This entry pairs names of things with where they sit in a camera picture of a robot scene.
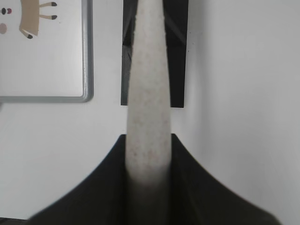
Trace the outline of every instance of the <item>black curved mount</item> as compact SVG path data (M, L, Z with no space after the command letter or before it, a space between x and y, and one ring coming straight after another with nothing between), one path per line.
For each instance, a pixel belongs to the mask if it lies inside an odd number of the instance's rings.
M127 105L137 0L124 0L121 105ZM164 0L171 106L184 107L188 0Z
M26 225L128 225L125 141L121 135L85 180ZM170 174L171 225L281 224L216 180L176 135L172 135Z

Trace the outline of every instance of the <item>cartoon drawing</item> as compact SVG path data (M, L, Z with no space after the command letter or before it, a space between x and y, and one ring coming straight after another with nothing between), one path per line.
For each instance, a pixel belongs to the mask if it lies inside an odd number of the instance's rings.
M20 32L27 37L28 39L32 39L33 35L38 36L38 27L39 27L39 19L44 18L48 20L55 20L57 15L41 15L39 13L40 8L47 6L57 6L56 2L48 2L44 4L39 4L39 0L21 0L22 6L22 18L20 22L19 30ZM12 9L3 8L1 10L3 15L11 14ZM4 23L0 24L0 34L5 34L7 31L7 26Z

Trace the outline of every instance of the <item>white wall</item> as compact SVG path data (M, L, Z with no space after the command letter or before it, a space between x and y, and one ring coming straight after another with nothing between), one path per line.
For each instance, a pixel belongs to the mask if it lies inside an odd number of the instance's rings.
M190 0L186 107L172 130L222 183L300 216L300 2ZM95 97L0 108L0 217L27 218L67 193L126 131L122 0L94 1Z

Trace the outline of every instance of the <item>gray surface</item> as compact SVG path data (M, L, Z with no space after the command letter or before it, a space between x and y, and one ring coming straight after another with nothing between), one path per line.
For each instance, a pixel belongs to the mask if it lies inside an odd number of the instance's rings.
M93 33L92 0L82 0L83 95L79 97L10 97L0 96L0 102L75 103L87 102L93 97Z

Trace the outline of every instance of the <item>cartoon animal leg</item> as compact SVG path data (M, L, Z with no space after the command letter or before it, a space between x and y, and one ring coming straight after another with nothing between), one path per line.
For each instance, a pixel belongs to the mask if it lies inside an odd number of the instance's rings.
M48 19L48 20L55 20L57 18L57 15L39 15L39 17Z
M48 3L44 3L39 5L39 7L46 7L46 6L57 6L56 2L52 1L52 2L48 2Z
M28 39L32 39L32 38L33 38L32 35L26 33L26 32L25 32L24 30L22 30L21 28L20 28L19 30L20 30L20 32L21 32L25 37L27 37Z

